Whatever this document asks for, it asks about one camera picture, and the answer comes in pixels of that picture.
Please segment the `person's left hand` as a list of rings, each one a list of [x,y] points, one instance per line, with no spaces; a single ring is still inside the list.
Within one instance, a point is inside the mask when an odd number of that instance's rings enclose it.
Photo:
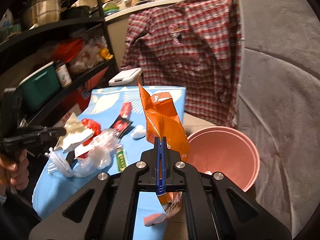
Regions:
[[[29,171],[27,169],[29,161],[27,150],[23,149],[17,155],[17,161],[13,161],[1,153],[1,196],[10,185],[17,190],[24,190],[29,183]]]

